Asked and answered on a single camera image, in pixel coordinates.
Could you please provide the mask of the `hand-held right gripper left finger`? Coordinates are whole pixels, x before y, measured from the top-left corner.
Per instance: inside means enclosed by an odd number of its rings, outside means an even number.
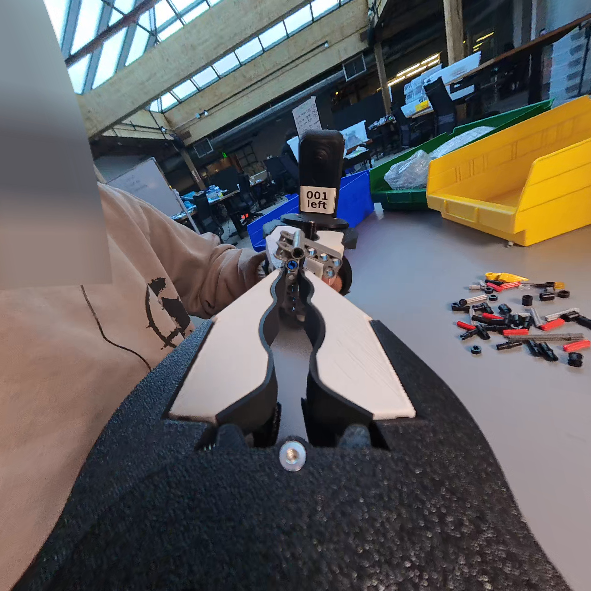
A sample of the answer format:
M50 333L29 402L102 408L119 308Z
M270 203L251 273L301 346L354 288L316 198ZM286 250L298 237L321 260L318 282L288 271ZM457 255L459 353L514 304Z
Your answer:
M275 270L216 315L170 408L171 418L264 424L277 404Z

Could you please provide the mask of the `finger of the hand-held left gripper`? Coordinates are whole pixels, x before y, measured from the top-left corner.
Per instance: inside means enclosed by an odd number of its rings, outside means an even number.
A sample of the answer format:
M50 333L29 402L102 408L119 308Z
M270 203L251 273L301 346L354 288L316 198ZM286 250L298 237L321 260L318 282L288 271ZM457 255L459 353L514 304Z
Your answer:
M277 258L278 241L281 239L283 231L288 232L288 227L276 227L269 235L265 238L265 253L267 256L269 270L280 269L284 265L284 260Z
M319 232L319 261L321 263L343 263L344 258L344 233L337 231Z

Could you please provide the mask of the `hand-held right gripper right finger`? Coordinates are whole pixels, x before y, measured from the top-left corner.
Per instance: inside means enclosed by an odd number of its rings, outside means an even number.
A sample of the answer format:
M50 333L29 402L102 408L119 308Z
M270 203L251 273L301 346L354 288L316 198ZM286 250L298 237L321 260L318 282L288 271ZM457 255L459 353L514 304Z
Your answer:
M372 318L311 272L309 312L319 315L313 360L320 386L371 420L414 418L416 410L371 325Z

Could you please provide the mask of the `grey brick assembly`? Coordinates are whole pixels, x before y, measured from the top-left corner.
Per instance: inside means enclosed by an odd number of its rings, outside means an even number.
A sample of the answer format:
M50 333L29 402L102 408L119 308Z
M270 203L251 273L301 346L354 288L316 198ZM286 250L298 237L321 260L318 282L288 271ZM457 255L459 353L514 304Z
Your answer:
M321 263L319 242L308 239L304 232L297 228L289 227L288 232L282 232L276 257L285 261L283 266L290 273L307 270L319 279L323 276L332 277L344 267L344 263L338 263L338 259L334 259L334 263Z

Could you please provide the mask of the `grey desk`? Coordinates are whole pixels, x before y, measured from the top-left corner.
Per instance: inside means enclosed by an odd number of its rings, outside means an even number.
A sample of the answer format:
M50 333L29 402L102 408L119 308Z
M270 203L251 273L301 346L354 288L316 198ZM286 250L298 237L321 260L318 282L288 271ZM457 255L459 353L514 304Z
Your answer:
M590 317L590 227L531 247L442 219L437 211L375 212L358 226L349 299L388 328L464 403L489 441L521 513L573 590L590 590L590 351L581 368L498 352L497 338L460 342L450 305L489 271L561 281Z

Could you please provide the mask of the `white paper sign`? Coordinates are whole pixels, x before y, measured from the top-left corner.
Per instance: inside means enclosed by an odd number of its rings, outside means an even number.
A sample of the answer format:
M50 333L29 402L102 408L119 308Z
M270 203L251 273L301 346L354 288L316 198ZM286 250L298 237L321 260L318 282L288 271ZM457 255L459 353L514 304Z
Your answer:
M299 106L293 108L292 116L300 139L308 131L319 131L322 129L316 97L314 95Z

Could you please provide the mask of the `blue plastic bin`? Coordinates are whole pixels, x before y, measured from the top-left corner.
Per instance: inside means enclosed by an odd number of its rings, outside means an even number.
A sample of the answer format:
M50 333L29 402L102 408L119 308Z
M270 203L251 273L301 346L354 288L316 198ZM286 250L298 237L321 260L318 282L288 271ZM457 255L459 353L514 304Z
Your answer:
M370 178L368 171L360 171L347 175L341 179L337 216L347 221L350 227L355 227L375 210L370 193ZM281 216L299 212L299 196L291 194L287 201L273 208L262 217L256 218L247 226L251 244L256 252L265 248L263 226Z

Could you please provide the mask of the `black office chair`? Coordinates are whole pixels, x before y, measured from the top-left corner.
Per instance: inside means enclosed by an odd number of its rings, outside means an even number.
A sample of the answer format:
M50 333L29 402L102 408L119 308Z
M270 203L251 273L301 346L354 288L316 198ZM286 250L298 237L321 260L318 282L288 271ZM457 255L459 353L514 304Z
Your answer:
M424 90L434 111L435 135L453 133L457 125L457 111L442 78L425 84Z
M191 198L195 210L191 218L201 234L212 233L223 241L224 229L215 217L205 192L200 191Z
M238 188L240 198L248 206L248 208L255 211L262 211L267 205L260 195L260 190L251 186L250 178L246 173L238 172Z

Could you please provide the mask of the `green plastic bin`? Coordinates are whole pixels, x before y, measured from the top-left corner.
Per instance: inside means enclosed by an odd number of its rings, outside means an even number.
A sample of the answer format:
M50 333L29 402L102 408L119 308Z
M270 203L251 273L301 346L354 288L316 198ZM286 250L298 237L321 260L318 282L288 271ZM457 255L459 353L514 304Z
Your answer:
M385 211L415 211L426 209L426 188L412 188L406 190L392 190L389 188L387 183L384 181L384 175L386 172L388 172L393 164L397 164L408 159L418 150L424 150L425 152L430 153L449 139L457 137L459 134L478 126L494 127L493 131L480 137L479 139L489 137L499 131L524 122L529 118L547 112L552 107L553 101L553 99L543 100L533 105L519 107L508 112L460 125L455 127L453 133L451 134L438 135L422 144L419 144L416 147L409 148L408 150L397 154L394 158L382 163L377 167L374 167L370 171L370 190L373 201L376 203L381 203Z

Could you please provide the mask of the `clear plastic bag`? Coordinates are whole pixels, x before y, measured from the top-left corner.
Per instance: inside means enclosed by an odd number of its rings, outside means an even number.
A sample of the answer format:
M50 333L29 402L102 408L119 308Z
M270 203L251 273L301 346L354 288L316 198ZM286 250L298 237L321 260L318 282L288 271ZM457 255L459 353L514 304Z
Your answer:
M494 127L478 126L451 138L430 153L418 150L408 159L393 164L384 175L392 190L426 188L430 163L490 133Z

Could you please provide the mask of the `whiteboard on stand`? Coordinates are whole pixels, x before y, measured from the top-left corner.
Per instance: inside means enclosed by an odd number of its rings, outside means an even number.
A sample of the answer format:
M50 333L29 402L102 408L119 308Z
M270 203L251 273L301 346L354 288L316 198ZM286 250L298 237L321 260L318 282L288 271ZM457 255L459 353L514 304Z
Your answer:
M137 164L109 181L108 185L144 200L170 218L188 221L193 230L200 234L181 196L169 185L155 158Z

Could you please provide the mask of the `scattered small building pieces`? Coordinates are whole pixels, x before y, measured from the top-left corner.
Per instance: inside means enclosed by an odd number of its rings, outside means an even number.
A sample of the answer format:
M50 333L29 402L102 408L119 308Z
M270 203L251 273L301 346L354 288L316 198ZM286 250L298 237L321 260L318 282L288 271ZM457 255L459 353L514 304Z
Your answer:
M473 356L487 342L501 353L525 351L576 370L590 365L590 313L564 282L485 272L448 309Z

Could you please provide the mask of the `person's beige sweatshirt torso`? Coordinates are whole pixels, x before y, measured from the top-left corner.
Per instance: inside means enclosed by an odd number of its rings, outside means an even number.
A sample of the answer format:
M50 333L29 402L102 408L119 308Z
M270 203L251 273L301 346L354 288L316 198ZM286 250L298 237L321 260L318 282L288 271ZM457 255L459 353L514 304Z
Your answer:
M169 336L143 279L1 294L1 590L47 540L109 418L167 355L146 295Z

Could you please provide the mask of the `yellow plastic bin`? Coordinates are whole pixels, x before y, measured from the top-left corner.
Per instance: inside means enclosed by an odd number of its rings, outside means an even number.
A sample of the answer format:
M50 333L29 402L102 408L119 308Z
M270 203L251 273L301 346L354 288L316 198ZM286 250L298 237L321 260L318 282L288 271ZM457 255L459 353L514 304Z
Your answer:
M590 95L433 160L426 198L524 247L590 225Z

